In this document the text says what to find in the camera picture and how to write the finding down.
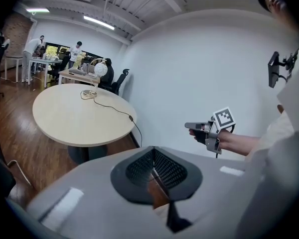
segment desk leg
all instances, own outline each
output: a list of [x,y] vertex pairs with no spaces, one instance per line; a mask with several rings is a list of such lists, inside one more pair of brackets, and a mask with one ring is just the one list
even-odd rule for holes
[[7,71],[7,67],[6,67],[6,59],[4,60],[4,77],[6,80],[6,71]]
[[28,85],[31,84],[31,65],[32,65],[32,61],[29,62],[29,66],[28,66]]
[[107,154],[107,146],[102,145],[89,148],[68,146],[68,152],[75,163],[82,164],[92,159],[105,157]]
[[16,60],[16,68],[15,68],[15,82],[19,81],[19,60]]
[[48,67],[49,67],[49,64],[46,63],[45,64],[45,71],[44,71],[44,87],[46,88],[46,78],[48,77]]

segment white wall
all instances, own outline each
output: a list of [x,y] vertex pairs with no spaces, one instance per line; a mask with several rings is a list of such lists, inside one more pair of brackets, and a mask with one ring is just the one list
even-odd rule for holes
[[45,42],[69,47],[81,41],[82,50],[111,58],[112,61],[116,61],[122,46],[121,42],[93,29],[55,20],[38,19],[32,38],[39,38],[41,35],[44,35]]
[[[123,67],[132,74],[123,97],[135,108],[143,146],[167,146],[215,156],[197,143],[185,122],[207,121],[229,106],[235,133],[261,136],[279,116],[277,89],[268,87],[267,63],[294,52],[299,39],[274,19],[239,10],[181,15],[134,38]],[[137,129],[133,130],[141,142]],[[242,159],[224,151],[221,158]]]

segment ceiling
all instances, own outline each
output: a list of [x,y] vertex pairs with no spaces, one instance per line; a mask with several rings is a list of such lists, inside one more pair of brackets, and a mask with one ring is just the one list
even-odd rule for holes
[[[28,7],[46,7],[50,13],[32,15]],[[130,44],[130,38],[146,28],[182,13],[212,8],[234,8],[266,14],[257,0],[19,0],[15,10],[33,18],[72,22],[97,29]],[[114,26],[114,31],[96,26],[83,15]]]

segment metal chair leg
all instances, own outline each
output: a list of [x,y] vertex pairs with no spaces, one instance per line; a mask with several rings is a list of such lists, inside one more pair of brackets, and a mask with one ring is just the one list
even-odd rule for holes
[[30,186],[32,186],[32,184],[30,183],[30,181],[28,180],[28,178],[26,177],[26,175],[24,174],[24,172],[22,171],[21,167],[19,166],[19,163],[18,161],[16,160],[11,160],[9,163],[8,163],[8,167],[12,167],[14,164],[16,164],[20,170],[20,172],[22,173],[22,175],[24,176],[24,178],[26,179],[26,181],[28,182],[28,184],[30,184]]

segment black mesh object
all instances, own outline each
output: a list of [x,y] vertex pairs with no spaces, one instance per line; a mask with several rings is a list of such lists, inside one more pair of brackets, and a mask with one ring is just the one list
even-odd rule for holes
[[133,203],[153,204],[148,192],[155,170],[171,201],[190,198],[202,182],[198,167],[158,147],[148,147],[118,163],[111,172],[115,190]]

